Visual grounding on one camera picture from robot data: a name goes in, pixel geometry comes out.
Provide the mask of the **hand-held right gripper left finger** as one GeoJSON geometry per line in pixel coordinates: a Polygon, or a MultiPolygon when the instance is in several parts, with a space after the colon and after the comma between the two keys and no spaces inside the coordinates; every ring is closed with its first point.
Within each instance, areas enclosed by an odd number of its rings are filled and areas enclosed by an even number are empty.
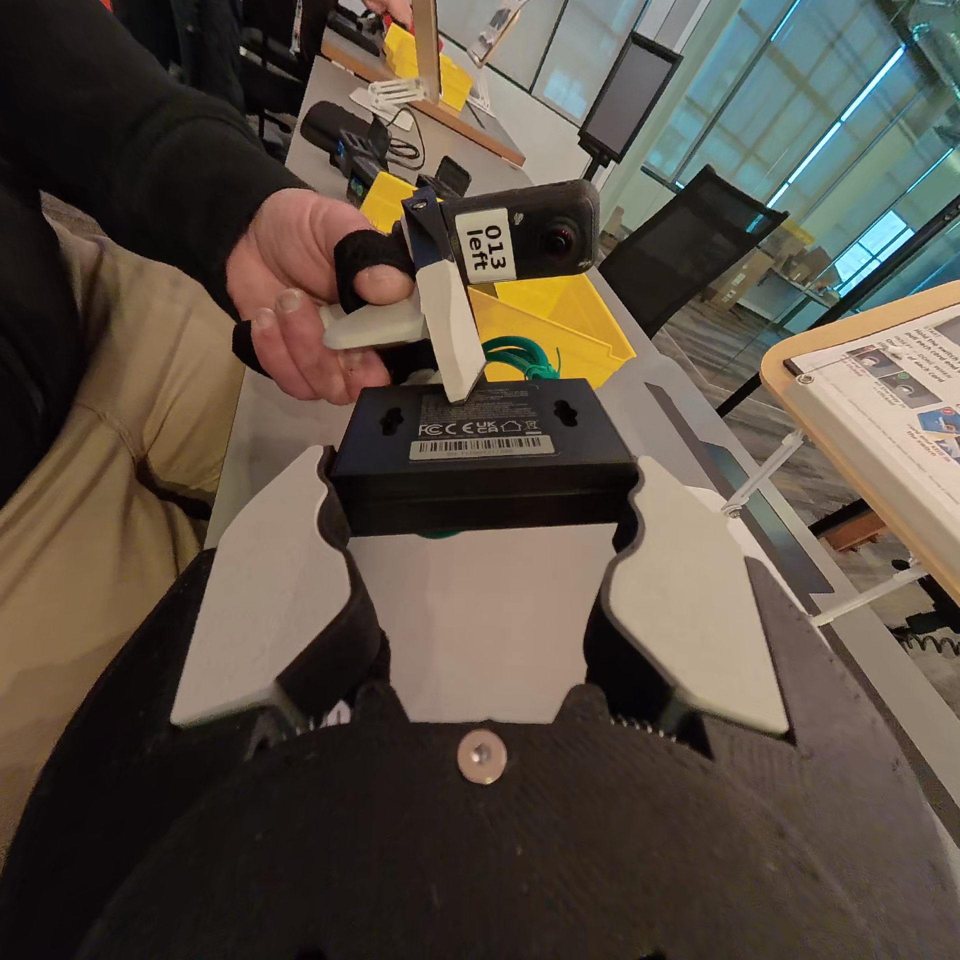
{"type": "Polygon", "coordinates": [[[277,710],[298,730],[349,718],[385,640],[330,480],[311,446],[222,533],[171,710],[179,728],[277,710]]]}

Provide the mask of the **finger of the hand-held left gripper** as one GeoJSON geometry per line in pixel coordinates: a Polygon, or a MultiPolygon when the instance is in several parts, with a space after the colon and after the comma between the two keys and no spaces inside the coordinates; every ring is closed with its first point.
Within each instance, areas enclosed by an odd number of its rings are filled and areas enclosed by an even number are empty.
{"type": "Polygon", "coordinates": [[[459,270],[440,259],[417,269],[415,285],[446,398],[465,402],[484,373],[486,356],[459,270]]]}

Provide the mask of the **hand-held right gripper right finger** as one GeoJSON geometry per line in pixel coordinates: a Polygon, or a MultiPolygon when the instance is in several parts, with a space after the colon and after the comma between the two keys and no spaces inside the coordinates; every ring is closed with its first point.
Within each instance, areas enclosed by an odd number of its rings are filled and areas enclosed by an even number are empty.
{"type": "Polygon", "coordinates": [[[682,488],[656,459],[637,459],[638,482],[614,535],[583,638],[586,680],[616,719],[675,735],[695,715],[767,736],[789,731],[751,573],[787,599],[791,589],[756,543],[755,557],[690,549],[682,488]]]}

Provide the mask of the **yellow plastic bin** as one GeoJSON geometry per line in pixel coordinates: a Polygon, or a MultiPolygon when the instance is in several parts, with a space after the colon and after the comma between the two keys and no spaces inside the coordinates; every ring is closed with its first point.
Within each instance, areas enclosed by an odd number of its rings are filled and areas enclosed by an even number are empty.
{"type": "Polygon", "coordinates": [[[584,379],[598,391],[636,354],[583,274],[468,289],[489,381],[584,379]]]}
{"type": "Polygon", "coordinates": [[[380,171],[366,184],[356,174],[347,181],[346,195],[381,234],[390,234],[403,216],[402,204],[413,197],[416,187],[408,181],[380,171]]]}
{"type": "MultiPolygon", "coordinates": [[[[384,39],[384,54],[391,73],[398,79],[419,76],[414,35],[391,21],[384,39]]],[[[444,53],[439,54],[440,101],[454,112],[466,105],[473,88],[472,75],[444,53]]]]}

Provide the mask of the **black network switch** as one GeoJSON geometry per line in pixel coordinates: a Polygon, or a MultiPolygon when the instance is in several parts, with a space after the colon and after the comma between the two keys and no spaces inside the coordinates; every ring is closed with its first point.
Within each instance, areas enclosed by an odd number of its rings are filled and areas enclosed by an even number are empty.
{"type": "Polygon", "coordinates": [[[615,523],[641,480],[583,378],[363,390],[324,472],[354,537],[615,523]]]}

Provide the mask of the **person's left forearm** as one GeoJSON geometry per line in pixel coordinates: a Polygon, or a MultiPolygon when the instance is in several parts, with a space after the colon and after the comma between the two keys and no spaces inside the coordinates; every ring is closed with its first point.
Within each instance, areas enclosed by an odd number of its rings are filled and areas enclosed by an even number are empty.
{"type": "Polygon", "coordinates": [[[220,305],[268,199],[304,184],[236,109],[178,84],[99,2],[2,2],[2,157],[220,305]]]}

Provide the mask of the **person's left hand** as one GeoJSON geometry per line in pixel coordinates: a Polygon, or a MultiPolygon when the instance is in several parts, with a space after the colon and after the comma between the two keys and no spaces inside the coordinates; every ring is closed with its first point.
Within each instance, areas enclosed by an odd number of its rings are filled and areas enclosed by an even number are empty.
{"type": "Polygon", "coordinates": [[[344,201],[284,189],[263,202],[225,261],[225,289],[257,362],[292,398],[347,405],[391,383],[374,350],[329,349],[319,315],[339,300],[336,245],[371,227],[344,201]]]}

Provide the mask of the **black electronic device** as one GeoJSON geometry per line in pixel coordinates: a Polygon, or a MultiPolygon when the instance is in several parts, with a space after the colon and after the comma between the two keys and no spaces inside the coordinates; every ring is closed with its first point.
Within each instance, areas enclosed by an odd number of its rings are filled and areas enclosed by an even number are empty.
{"type": "Polygon", "coordinates": [[[388,127],[378,117],[370,123],[343,119],[330,150],[330,164],[346,180],[346,195],[359,207],[380,173],[388,172],[391,145],[388,127]]]}
{"type": "Polygon", "coordinates": [[[420,172],[415,180],[416,189],[430,189],[442,201],[454,201],[467,196],[472,185],[471,173],[453,157],[444,155],[435,174],[420,172]]]}

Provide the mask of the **black office chair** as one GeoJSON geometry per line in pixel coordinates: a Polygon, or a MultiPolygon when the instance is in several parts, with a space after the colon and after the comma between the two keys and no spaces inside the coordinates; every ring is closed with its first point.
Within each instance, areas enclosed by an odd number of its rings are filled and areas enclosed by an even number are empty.
{"type": "Polygon", "coordinates": [[[643,333],[653,337],[788,216],[707,164],[597,269],[643,333]]]}

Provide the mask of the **black monitor screen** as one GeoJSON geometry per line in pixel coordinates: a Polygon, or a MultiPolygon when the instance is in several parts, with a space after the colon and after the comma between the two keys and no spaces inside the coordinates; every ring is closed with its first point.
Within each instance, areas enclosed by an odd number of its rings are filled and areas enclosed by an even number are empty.
{"type": "Polygon", "coordinates": [[[664,95],[683,56],[636,31],[629,34],[578,131],[590,160],[582,179],[623,161],[664,95]]]}

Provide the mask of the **person's leg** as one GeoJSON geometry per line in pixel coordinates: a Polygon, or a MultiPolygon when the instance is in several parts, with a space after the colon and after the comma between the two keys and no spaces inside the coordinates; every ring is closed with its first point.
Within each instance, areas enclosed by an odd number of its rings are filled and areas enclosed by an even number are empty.
{"type": "Polygon", "coordinates": [[[89,364],[52,448],[2,508],[1,842],[66,725],[199,553],[244,377],[234,320],[173,267],[47,222],[89,364]]]}

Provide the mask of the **wooden display board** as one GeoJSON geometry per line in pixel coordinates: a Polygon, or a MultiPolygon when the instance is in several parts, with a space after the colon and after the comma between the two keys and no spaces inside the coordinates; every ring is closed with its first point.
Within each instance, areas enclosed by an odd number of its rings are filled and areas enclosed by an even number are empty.
{"type": "Polygon", "coordinates": [[[949,498],[942,486],[890,469],[859,442],[841,438],[840,427],[829,419],[825,404],[805,385],[810,378],[798,377],[786,363],[958,303],[959,283],[948,282],[789,338],[767,351],[760,368],[770,395],[955,601],[959,598],[959,480],[958,498],[949,498]]]}
{"type": "Polygon", "coordinates": [[[414,74],[402,77],[394,66],[400,59],[391,54],[385,41],[382,51],[373,54],[339,33],[327,30],[321,44],[322,56],[367,84],[366,100],[376,111],[395,116],[410,109],[430,117],[441,126],[510,163],[517,169],[525,164],[525,155],[506,128],[492,114],[475,109],[470,91],[478,88],[480,77],[463,72],[465,92],[462,99],[446,102],[444,93],[455,91],[459,67],[453,64],[453,76],[444,80],[443,59],[438,30],[437,5],[433,1],[413,2],[419,21],[414,33],[397,28],[388,36],[399,39],[398,51],[405,49],[406,38],[413,49],[414,74]]]}

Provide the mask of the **black zip case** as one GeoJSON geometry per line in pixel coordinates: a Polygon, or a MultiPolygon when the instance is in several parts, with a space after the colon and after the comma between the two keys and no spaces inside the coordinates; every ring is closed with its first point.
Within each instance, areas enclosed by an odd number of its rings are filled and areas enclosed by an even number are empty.
{"type": "Polygon", "coordinates": [[[369,121],[330,101],[311,105],[299,123],[299,135],[310,145],[328,154],[335,153],[342,133],[362,136],[369,121]]]}

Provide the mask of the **printed instruction sheet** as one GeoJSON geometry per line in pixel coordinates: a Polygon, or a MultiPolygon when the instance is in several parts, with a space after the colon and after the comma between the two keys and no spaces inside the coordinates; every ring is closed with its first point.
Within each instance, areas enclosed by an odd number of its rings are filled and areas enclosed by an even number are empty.
{"type": "Polygon", "coordinates": [[[786,368],[809,378],[843,440],[958,498],[958,306],[800,354],[786,368]]]}

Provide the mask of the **white stand bracket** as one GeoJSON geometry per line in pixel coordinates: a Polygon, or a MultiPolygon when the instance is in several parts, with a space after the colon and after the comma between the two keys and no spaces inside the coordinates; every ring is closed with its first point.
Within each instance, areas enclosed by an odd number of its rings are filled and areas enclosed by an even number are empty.
{"type": "Polygon", "coordinates": [[[795,430],[783,438],[776,450],[726,499],[721,507],[721,515],[728,519],[739,517],[750,497],[775,474],[804,445],[806,433],[795,430]]]}
{"type": "Polygon", "coordinates": [[[905,569],[897,570],[890,578],[880,584],[856,594],[851,599],[826,608],[817,614],[810,614],[807,617],[807,621],[816,628],[832,624],[835,620],[846,617],[846,615],[863,607],[870,606],[874,602],[889,594],[894,594],[909,584],[919,582],[927,575],[928,570],[917,562],[912,561],[907,564],[905,569]]]}

